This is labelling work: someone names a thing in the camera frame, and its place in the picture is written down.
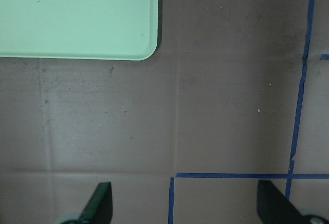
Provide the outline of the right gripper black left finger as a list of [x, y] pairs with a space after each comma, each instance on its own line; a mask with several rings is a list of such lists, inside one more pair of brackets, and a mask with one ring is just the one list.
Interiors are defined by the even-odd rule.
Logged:
[[99, 183], [78, 218], [78, 223], [111, 223], [113, 196], [110, 182]]

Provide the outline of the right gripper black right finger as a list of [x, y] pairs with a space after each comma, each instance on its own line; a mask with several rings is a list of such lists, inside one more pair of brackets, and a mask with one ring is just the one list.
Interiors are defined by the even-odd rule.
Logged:
[[265, 224], [328, 223], [319, 215], [301, 214], [270, 180], [259, 180], [257, 214]]

